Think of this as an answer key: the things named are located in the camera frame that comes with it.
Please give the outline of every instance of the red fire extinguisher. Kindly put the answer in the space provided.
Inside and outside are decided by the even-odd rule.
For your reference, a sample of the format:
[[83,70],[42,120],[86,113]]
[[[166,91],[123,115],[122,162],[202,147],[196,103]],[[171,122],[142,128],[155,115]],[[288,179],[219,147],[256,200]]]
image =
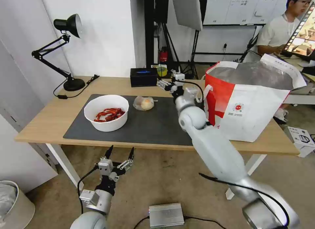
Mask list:
[[161,64],[167,62],[167,56],[168,56],[167,47],[162,47],[159,55],[159,60]]

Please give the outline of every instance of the tissue box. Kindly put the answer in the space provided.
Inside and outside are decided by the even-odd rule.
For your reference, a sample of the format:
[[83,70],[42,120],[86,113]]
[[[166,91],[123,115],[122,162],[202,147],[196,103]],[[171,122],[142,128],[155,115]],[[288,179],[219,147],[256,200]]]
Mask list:
[[156,68],[130,69],[131,87],[144,87],[157,85],[158,72]]
[[315,144],[307,130],[286,126],[283,130],[300,151],[298,157],[306,157],[315,150]]

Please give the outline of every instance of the whiteboard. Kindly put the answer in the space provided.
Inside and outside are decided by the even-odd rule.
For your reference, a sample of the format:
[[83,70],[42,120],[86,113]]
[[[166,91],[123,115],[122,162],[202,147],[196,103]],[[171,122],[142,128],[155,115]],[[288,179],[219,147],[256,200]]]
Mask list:
[[285,12],[287,0],[207,0],[204,25],[266,24]]

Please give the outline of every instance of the trash can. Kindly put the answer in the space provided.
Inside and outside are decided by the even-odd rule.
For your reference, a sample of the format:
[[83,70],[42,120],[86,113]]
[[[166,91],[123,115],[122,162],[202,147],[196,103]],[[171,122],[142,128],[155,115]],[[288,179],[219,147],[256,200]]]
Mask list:
[[24,229],[34,216],[35,205],[25,196],[15,182],[0,181],[0,183],[17,188],[15,202],[4,217],[0,229]]

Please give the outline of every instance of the shopping bag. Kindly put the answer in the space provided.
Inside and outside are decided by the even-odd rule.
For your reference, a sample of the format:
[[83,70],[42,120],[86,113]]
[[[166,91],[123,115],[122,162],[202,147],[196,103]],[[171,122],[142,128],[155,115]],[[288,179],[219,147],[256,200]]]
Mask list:
[[264,55],[258,62],[221,61],[205,74],[205,112],[229,140],[254,142],[293,89],[306,86],[292,65]]

